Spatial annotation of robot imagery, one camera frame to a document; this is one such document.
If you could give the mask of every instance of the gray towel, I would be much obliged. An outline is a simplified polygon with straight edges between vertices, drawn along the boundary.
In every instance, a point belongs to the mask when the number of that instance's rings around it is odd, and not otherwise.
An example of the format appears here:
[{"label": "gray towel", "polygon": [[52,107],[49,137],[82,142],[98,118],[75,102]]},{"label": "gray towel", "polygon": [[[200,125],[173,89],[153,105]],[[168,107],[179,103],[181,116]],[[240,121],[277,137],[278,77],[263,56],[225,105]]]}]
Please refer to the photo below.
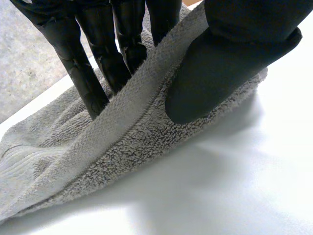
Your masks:
[{"label": "gray towel", "polygon": [[207,117],[173,124],[164,97],[188,46],[208,27],[203,3],[190,13],[183,6],[180,23],[157,48],[149,24],[147,13],[148,59],[95,121],[72,87],[7,131],[0,143],[0,221],[89,194],[163,156],[229,113],[266,77],[267,69]]}]

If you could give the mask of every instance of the gray floor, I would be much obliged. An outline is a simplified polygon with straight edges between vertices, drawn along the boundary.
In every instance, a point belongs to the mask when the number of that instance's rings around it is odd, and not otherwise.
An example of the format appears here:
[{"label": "gray floor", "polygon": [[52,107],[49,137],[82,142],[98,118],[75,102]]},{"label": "gray floor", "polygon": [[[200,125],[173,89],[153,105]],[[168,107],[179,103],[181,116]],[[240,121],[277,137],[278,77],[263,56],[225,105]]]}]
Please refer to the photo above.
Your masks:
[{"label": "gray floor", "polygon": [[[67,72],[53,47],[9,0],[0,5],[0,123]],[[91,51],[82,35],[88,57]]]}]

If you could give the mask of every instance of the black robotic finger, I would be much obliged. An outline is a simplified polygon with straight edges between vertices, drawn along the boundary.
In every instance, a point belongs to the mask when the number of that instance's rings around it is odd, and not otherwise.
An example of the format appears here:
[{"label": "black robotic finger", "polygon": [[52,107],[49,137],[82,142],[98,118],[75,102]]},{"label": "black robotic finger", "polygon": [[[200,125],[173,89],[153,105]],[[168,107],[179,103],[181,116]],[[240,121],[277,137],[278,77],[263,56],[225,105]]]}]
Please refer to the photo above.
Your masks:
[{"label": "black robotic finger", "polygon": [[80,28],[74,16],[35,26],[54,47],[88,113],[95,119],[109,100],[80,43]]},{"label": "black robotic finger", "polygon": [[78,5],[76,18],[112,93],[118,93],[131,74],[115,44],[112,6],[109,3],[92,7]]},{"label": "black robotic finger", "polygon": [[146,0],[155,46],[179,22],[181,0]]},{"label": "black robotic finger", "polygon": [[192,42],[174,77],[165,101],[168,117],[186,124],[207,115],[301,38],[297,29],[280,43],[235,43],[208,28]]},{"label": "black robotic finger", "polygon": [[141,41],[145,0],[111,0],[111,4],[120,50],[129,71],[134,74],[147,58],[147,49]]},{"label": "black robotic finger", "polygon": [[165,101],[185,124],[225,101],[258,72],[293,50],[312,0],[205,0],[209,28],[190,45]]}]

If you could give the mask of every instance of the white table surface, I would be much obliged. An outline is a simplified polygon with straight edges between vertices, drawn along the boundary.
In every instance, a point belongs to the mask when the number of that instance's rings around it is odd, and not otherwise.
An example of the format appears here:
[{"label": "white table surface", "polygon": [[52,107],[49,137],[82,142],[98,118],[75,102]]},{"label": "white table surface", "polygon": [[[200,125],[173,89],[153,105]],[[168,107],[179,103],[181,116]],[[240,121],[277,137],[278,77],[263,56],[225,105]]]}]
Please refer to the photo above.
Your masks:
[{"label": "white table surface", "polygon": [[[300,45],[217,125],[111,187],[9,220],[0,235],[312,235],[312,25],[313,14]],[[0,131],[67,86],[68,77]]]}]

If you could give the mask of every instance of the terry cloth towel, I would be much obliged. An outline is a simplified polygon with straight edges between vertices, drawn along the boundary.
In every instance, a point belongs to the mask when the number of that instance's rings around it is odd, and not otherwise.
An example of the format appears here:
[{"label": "terry cloth towel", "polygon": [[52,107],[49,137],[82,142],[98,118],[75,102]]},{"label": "terry cloth towel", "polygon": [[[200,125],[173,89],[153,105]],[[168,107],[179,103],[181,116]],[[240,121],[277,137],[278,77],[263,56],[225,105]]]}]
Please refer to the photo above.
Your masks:
[{"label": "terry cloth towel", "polygon": [[180,23],[157,48],[149,25],[147,12],[147,60],[95,121],[72,87],[7,131],[0,143],[0,221],[87,195],[163,156],[238,106],[267,75],[261,71],[207,117],[176,125],[164,100],[188,46],[208,27],[204,5],[191,12],[183,6]]}]

